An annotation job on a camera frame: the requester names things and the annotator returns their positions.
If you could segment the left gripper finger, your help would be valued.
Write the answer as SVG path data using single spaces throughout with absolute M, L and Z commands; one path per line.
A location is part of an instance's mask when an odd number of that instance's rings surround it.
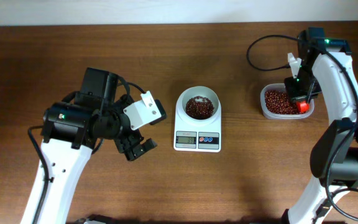
M 153 139 L 149 138 L 144 143 L 139 144 L 135 148 L 135 155 L 142 156 L 143 154 L 150 151 L 151 149 L 156 148 L 157 146 L 158 146 L 158 144 Z
M 138 157 L 140 157 L 142 155 L 142 152 L 133 152 L 133 151 L 128 151 L 126 152 L 126 159 L 128 161 L 134 161 L 136 160 Z

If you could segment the red plastic measuring scoop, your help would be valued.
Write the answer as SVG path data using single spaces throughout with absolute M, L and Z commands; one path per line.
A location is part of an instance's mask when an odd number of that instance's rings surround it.
M 296 107 L 298 108 L 299 114 L 306 113 L 310 109 L 310 105 L 306 101 L 296 102 Z

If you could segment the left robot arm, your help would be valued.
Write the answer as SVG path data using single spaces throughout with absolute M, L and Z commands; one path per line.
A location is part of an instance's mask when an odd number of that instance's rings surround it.
M 29 128 L 39 166 L 22 223 L 65 223 L 80 175 L 105 140 L 114 141 L 128 161 L 157 146 L 139 128 L 167 114 L 149 91 L 134 101 L 131 86 L 115 73 L 87 68 L 80 90 L 46 109 L 41 143 Z

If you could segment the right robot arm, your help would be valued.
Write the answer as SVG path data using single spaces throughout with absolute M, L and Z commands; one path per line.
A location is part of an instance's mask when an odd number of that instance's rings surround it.
M 285 90 L 298 104 L 323 94 L 329 127 L 312 148 L 312 177 L 282 223 L 322 223 L 341 197 L 358 192 L 358 84 L 346 40 L 310 27 L 296 41 L 299 57 L 288 55 L 292 76 L 284 80 Z

